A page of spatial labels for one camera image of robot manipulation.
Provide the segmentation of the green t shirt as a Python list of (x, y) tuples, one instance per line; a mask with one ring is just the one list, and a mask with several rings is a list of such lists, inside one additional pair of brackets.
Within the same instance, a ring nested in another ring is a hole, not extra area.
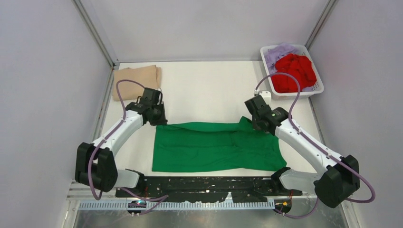
[(252, 121), (244, 116), (237, 123), (189, 122), (156, 127), (153, 171), (277, 171), (286, 165), (278, 138), (254, 130)]

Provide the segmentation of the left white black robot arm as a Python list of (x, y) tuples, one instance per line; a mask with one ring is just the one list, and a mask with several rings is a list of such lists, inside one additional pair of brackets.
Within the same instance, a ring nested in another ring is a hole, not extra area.
[(136, 102), (123, 106), (122, 117), (105, 134), (78, 146), (75, 181), (102, 192), (127, 188), (133, 196), (142, 196), (146, 184), (140, 180), (141, 174), (129, 169), (119, 170), (115, 157), (132, 134), (145, 124), (167, 124), (160, 90), (145, 88)]

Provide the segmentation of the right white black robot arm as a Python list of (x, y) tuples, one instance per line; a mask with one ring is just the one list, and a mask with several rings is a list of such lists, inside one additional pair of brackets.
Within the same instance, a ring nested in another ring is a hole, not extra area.
[(314, 168), (315, 173), (281, 168), (271, 175), (278, 195), (288, 190), (316, 194), (330, 208), (337, 207), (360, 188), (358, 160), (325, 147), (308, 134), (283, 108), (272, 109), (260, 95), (245, 102), (255, 130), (269, 133), (291, 146)]

